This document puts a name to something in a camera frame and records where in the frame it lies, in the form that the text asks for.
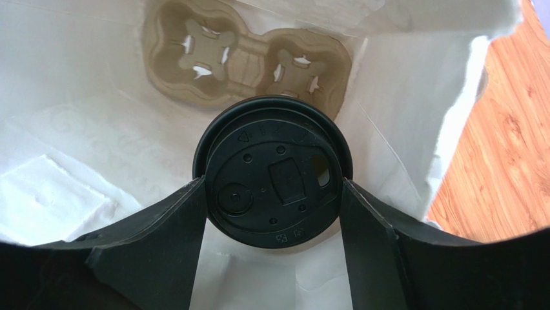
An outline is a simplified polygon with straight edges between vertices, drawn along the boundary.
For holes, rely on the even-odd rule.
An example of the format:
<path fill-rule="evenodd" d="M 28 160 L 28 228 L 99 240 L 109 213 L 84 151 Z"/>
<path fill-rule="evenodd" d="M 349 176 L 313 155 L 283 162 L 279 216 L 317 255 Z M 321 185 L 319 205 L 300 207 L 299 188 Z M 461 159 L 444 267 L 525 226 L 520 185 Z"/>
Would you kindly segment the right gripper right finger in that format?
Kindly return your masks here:
<path fill-rule="evenodd" d="M 341 233 L 354 309 L 548 309 L 549 229 L 480 243 L 344 180 Z"/>

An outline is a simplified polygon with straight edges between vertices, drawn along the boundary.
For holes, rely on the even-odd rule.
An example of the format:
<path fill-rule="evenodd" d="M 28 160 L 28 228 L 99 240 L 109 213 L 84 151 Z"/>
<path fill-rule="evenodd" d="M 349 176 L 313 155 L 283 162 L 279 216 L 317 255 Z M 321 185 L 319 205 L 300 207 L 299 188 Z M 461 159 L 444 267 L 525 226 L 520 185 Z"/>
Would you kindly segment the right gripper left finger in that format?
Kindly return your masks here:
<path fill-rule="evenodd" d="M 2 309 L 188 309 L 205 182 L 73 242 L 1 244 Z"/>

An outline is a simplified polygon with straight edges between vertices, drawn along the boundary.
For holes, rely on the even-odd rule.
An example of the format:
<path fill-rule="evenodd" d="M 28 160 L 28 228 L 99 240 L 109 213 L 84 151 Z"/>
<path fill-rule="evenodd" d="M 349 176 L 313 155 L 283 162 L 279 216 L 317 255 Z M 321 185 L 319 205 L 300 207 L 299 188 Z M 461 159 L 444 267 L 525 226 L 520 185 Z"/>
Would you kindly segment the white paper takeout bag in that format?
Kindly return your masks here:
<path fill-rule="evenodd" d="M 155 2 L 1 2 L 1 244 L 73 242 L 197 179 L 202 135 L 240 101 L 203 107 L 152 84 Z M 351 152 L 346 180 L 441 230 L 427 213 L 520 2 L 221 2 L 257 35 L 303 28 L 342 43 L 351 73 L 328 118 Z M 264 249 L 223 234 L 207 208 L 188 309 L 354 309 L 340 212 L 305 243 Z"/>

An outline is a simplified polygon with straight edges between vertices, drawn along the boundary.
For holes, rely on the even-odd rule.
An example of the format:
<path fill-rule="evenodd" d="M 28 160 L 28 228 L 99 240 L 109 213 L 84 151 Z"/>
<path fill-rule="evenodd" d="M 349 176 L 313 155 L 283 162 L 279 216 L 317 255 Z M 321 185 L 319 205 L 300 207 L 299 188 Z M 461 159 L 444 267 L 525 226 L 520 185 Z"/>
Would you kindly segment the black plastic cup lid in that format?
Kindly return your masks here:
<path fill-rule="evenodd" d="M 288 96 L 258 96 L 218 115 L 196 147 L 210 222 L 264 249 L 305 243 L 334 223 L 352 156 L 320 110 Z"/>

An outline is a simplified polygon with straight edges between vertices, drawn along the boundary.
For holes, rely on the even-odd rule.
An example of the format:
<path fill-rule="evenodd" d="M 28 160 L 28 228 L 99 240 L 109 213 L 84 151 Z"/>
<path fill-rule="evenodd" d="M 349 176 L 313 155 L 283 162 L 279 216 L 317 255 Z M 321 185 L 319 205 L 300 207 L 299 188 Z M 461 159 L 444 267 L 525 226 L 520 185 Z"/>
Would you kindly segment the cardboard cup carrier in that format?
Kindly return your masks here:
<path fill-rule="evenodd" d="M 178 101 L 222 107 L 284 95 L 331 119 L 352 67 L 336 38 L 303 28 L 257 35 L 221 1 L 156 1 L 143 23 L 143 62 L 152 84 Z"/>

